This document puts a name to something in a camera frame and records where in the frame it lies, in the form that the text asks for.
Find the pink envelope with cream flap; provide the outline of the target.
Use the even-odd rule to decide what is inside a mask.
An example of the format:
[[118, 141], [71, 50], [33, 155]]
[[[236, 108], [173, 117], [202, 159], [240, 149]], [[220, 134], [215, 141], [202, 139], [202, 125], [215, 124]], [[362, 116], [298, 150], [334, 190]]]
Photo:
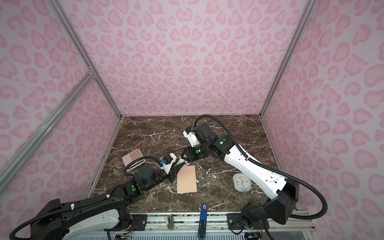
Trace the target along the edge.
[[197, 179], [195, 166], [183, 166], [177, 175], [177, 194], [196, 193]]

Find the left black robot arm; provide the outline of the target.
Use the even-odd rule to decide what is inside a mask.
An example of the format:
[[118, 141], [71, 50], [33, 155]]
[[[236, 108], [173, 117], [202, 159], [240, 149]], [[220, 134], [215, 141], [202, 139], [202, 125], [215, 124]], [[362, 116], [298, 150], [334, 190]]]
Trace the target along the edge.
[[143, 230], [145, 217], [133, 217], [129, 207], [144, 199], [145, 193], [176, 176], [184, 164], [170, 164], [158, 170], [142, 165], [130, 175], [127, 183], [109, 189], [95, 197], [61, 203], [52, 200], [28, 224], [32, 240], [64, 240], [97, 230], [112, 232]]

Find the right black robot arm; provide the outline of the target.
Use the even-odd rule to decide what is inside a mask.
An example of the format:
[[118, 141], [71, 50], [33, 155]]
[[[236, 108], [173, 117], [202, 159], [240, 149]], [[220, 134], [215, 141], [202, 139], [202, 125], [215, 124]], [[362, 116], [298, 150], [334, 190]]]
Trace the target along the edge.
[[206, 157], [223, 160], [237, 168], [265, 193], [266, 197], [251, 201], [242, 209], [241, 220], [245, 227], [251, 228], [264, 219], [286, 224], [298, 201], [298, 182], [267, 170], [266, 166], [251, 157], [242, 147], [235, 145], [229, 135], [219, 137], [206, 123], [187, 127], [183, 135], [191, 144], [184, 151], [189, 162]]

